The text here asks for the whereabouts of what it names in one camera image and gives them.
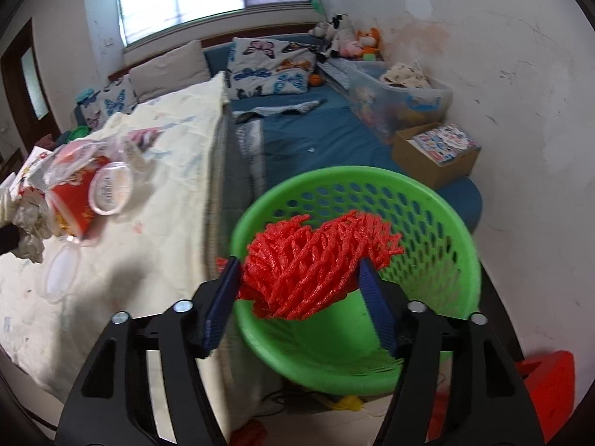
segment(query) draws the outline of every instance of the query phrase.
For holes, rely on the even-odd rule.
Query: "door glass panel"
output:
[[[44,95],[41,92],[41,84],[39,83],[39,76],[33,59],[33,49],[27,50],[25,55],[21,57],[21,65],[23,67],[23,74],[25,75],[27,92],[29,92],[29,98],[31,99],[35,115],[38,119],[41,119],[48,114],[49,110]]]

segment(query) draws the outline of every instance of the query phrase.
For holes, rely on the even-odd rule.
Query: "beige pillow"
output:
[[[139,102],[210,80],[210,70],[200,40],[130,70],[130,81]]]

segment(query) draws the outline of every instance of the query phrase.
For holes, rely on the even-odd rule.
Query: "cardboard box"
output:
[[[427,130],[442,125],[441,122],[425,124],[411,129],[395,132],[392,158],[413,179],[437,190],[452,183],[462,176],[467,176],[479,155],[479,150],[468,149],[443,165],[438,165],[431,158],[408,142],[409,139]]]

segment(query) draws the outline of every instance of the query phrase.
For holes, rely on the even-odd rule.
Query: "red mesh netting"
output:
[[[248,245],[237,298],[254,300],[258,317],[310,317],[357,289],[354,272],[362,257],[381,269],[404,253],[401,235],[392,235],[390,224],[374,214],[352,211],[316,230],[302,226],[308,219],[267,224]]]

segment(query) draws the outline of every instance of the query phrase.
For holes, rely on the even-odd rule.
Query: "round plastic lid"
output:
[[[89,204],[97,214],[117,214],[132,195],[133,175],[129,165],[113,162],[101,168],[89,186]]]
[[[58,302],[68,293],[74,282],[80,262],[80,251],[76,245],[67,243],[50,262],[39,294],[48,302]]]

